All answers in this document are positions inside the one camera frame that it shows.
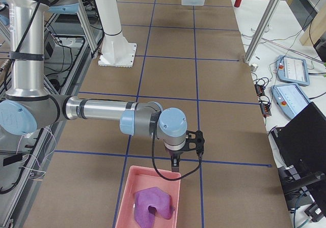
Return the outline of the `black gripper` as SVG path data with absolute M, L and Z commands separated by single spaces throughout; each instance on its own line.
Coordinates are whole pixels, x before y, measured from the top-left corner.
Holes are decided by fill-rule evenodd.
M 179 172 L 179 159 L 181 158 L 181 155 L 183 154 L 183 151 L 180 150 L 171 150 L 166 148 L 166 152 L 169 153 L 171 158 L 171 171 L 174 173 Z

